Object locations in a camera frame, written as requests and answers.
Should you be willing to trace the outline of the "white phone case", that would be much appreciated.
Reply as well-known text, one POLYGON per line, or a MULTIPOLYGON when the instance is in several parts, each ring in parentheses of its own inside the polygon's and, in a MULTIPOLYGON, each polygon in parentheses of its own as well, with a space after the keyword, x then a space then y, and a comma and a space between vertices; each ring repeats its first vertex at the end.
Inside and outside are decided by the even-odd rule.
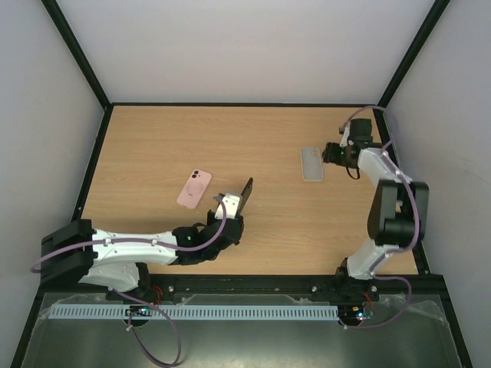
POLYGON ((321 151, 315 146, 300 149, 302 178, 307 182, 321 182, 324 179, 321 151))

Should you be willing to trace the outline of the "black phone from white case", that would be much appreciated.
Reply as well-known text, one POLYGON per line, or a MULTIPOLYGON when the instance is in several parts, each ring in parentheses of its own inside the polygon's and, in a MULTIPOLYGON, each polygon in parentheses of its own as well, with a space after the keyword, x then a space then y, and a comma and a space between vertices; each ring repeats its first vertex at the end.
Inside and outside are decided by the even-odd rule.
POLYGON ((239 207, 237 209, 236 215, 239 216, 242 214, 242 210, 244 209, 251 193, 252 193, 252 187, 253 187, 253 178, 250 177, 247 183, 245 184, 242 192, 241 192, 241 200, 239 203, 239 207))

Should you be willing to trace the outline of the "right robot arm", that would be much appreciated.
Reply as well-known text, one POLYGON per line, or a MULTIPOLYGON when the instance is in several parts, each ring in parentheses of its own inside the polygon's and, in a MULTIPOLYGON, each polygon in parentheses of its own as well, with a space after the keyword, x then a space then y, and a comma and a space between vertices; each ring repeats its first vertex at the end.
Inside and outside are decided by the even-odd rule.
POLYGON ((368 239, 346 258, 334 282, 341 299, 361 292, 360 280, 374 278, 377 270, 396 254, 412 251, 426 231, 429 186, 406 175, 390 158, 387 146, 374 142, 369 119, 349 120, 341 129, 340 143, 327 143, 324 163, 346 169, 351 179, 364 173, 375 193, 367 217, 368 239))

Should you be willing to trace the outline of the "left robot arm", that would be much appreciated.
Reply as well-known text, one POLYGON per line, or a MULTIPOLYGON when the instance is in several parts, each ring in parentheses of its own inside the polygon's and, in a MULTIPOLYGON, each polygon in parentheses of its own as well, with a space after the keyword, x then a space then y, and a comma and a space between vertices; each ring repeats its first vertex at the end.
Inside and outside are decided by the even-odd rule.
POLYGON ((239 244, 243 230, 241 215, 213 211, 205 223, 152 235, 107 232, 93 228, 89 219, 79 219, 42 239, 41 260, 32 269, 45 287, 94 284, 131 291, 143 280, 144 265, 213 261, 239 244))

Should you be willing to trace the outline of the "pink cased phone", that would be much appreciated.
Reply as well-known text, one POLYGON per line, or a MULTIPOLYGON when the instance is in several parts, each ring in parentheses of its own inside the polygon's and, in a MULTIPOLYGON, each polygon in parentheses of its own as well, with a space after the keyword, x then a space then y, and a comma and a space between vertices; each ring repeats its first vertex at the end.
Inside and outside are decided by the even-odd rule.
POLYGON ((210 184, 212 177, 210 172, 194 169, 180 194, 177 196, 177 204, 187 209, 195 209, 210 184))

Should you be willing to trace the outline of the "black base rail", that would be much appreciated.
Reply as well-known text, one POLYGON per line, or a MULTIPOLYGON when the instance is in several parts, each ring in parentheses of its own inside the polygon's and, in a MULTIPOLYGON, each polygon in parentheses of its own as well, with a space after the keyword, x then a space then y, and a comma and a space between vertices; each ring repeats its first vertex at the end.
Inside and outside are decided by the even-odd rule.
POLYGON ((377 300, 382 294, 402 294, 407 285, 387 280, 362 281, 337 275, 165 275, 152 274, 128 294, 145 301, 177 303, 180 297, 194 294, 273 295, 294 299, 348 304, 363 301, 368 295, 377 300))

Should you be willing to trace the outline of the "black enclosure frame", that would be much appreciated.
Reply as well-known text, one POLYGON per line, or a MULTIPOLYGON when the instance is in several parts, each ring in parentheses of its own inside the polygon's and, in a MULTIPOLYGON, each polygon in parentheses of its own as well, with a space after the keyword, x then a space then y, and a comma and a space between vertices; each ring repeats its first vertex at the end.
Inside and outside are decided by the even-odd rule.
MULTIPOLYGON (((402 61, 398 65, 394 76, 390 79, 387 88, 382 94, 381 99, 378 102, 379 107, 387 107, 391 102, 392 98, 397 92, 397 89, 404 80, 410 67, 413 65, 420 53, 421 49, 425 45, 427 39, 430 37, 433 29, 436 27, 438 21, 443 15, 444 11, 448 6, 447 1, 435 1, 427 16, 423 20, 422 25, 418 29, 414 39, 412 40, 409 48, 407 49, 402 61)), ((78 67, 81 69, 82 74, 85 76, 87 82, 89 83, 92 91, 94 92, 96 98, 104 109, 104 115, 97 132, 95 139, 94 148, 92 149, 91 157, 87 166, 86 173, 84 175, 84 180, 81 185, 81 189, 77 198, 76 206, 72 215, 72 221, 77 221, 81 217, 82 211, 84 209, 85 203, 87 201, 89 188, 94 177, 97 162, 99 160, 101 150, 104 143, 104 138, 107 134, 107 129, 110 123, 110 116, 115 108, 115 103, 110 102, 104 89, 97 79, 97 76, 87 59, 85 53, 83 52, 80 43, 78 42, 68 20, 65 18, 61 7, 56 1, 45 1, 43 3, 48 14, 51 17, 54 25, 58 29, 64 43, 67 45, 72 56, 77 62, 78 67)), ((433 274, 430 271, 430 266, 427 262, 427 257, 421 243, 417 243, 413 249, 413 257, 417 266, 417 274, 412 275, 408 278, 411 283, 413 293, 415 295, 426 295, 426 294, 436 294, 439 295, 440 301, 443 305, 443 311, 445 317, 450 324, 450 332, 452 334, 453 342, 456 347, 456 353, 459 357, 460 363, 464 367, 470 367, 472 365, 470 355, 467 351, 466 344, 463 339, 463 335, 460 330, 460 326, 453 309, 452 301, 450 299, 450 294, 448 292, 446 283, 443 276, 438 274, 433 274)), ((37 294, 35 296, 33 305, 26 320, 24 330, 22 332, 18 347, 15 351, 14 358, 12 360, 13 367, 20 367, 23 363, 26 363, 26 354, 28 352, 28 345, 31 342, 34 330, 35 330, 35 318, 38 317, 41 310, 41 299, 49 291, 66 291, 67 287, 45 287, 40 286, 37 294)))

